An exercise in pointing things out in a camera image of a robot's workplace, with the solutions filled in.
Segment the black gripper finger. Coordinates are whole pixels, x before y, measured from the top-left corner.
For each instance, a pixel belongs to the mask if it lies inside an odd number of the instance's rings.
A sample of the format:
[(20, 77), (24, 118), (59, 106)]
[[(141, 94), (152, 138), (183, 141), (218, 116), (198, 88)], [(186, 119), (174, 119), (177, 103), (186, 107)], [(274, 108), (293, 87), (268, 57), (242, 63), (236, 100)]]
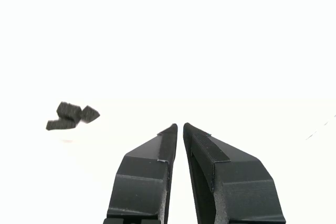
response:
[(183, 140), (198, 223), (286, 223), (262, 162), (185, 123)]
[(104, 223), (167, 223), (178, 127), (172, 124), (126, 153)]

